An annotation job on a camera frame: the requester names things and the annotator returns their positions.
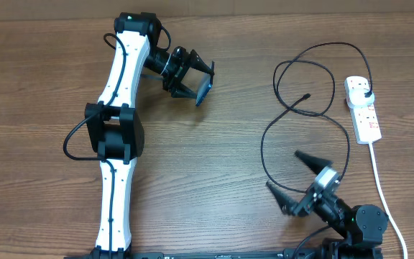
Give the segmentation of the black Samsung Galaxy smartphone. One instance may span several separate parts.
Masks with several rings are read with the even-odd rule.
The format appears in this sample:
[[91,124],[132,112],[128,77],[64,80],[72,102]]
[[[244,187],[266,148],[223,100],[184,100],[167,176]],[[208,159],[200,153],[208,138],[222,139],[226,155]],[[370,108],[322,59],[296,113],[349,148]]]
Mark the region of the black Samsung Galaxy smartphone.
[[211,73],[206,73],[205,76],[202,78],[200,85],[198,87],[197,96],[195,99],[195,105],[200,106],[203,100],[205,99],[208,92],[211,90],[213,86],[213,77],[214,77],[214,68],[215,62],[211,62]]

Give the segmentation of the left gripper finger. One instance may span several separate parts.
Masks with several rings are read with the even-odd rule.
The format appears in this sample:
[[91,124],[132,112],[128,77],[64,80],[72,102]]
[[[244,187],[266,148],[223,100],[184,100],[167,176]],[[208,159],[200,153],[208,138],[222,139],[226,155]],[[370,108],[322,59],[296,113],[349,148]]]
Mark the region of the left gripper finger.
[[197,93],[185,86],[181,81],[172,80],[170,82],[170,94],[173,98],[195,99]]
[[206,73],[210,76],[214,76],[214,62],[212,61],[210,65],[205,63],[199,54],[195,50],[191,50],[189,54],[189,67],[194,68],[197,71]]

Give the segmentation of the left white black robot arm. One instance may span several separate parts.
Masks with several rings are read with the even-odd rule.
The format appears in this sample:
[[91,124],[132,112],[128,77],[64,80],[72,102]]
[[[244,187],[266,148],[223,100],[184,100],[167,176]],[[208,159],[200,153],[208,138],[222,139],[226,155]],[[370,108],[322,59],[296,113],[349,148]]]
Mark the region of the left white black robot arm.
[[213,86],[214,65],[195,50],[158,47],[161,21],[154,13],[121,13],[114,21],[115,55],[106,88],[87,104],[85,121],[102,175],[101,223],[90,258],[129,258],[132,243],[130,201],[132,176],[144,149],[144,128],[136,110],[144,68],[162,77],[173,98],[201,105]]

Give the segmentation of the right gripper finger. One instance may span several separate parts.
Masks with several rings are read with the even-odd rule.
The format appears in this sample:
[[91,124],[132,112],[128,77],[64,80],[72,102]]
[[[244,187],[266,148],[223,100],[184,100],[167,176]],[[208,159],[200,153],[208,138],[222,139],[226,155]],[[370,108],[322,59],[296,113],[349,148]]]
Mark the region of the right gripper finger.
[[333,162],[324,158],[317,158],[315,156],[304,153],[303,151],[296,150],[294,152],[296,158],[304,163],[313,173],[318,175],[326,167],[331,167]]
[[271,181],[267,181],[266,186],[276,199],[276,202],[279,205],[279,208],[282,211],[282,213],[287,215],[295,215],[294,210],[298,205],[297,201],[288,196],[275,183]]

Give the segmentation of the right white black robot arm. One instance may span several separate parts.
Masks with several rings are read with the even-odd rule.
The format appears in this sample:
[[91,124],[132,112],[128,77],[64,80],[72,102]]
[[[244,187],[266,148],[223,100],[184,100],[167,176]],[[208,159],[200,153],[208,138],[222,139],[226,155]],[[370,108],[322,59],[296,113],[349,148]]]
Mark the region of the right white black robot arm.
[[318,247],[303,248],[309,239],[324,231],[320,229],[300,242],[296,248],[285,248],[285,258],[382,258],[380,245],[387,229],[388,215],[378,206],[365,204],[350,207],[336,195],[341,176],[332,168],[332,162],[302,151],[295,151],[316,177],[296,201],[288,196],[271,179],[266,186],[271,191],[282,213],[294,217],[317,214],[327,228],[341,235],[340,239],[326,238]]

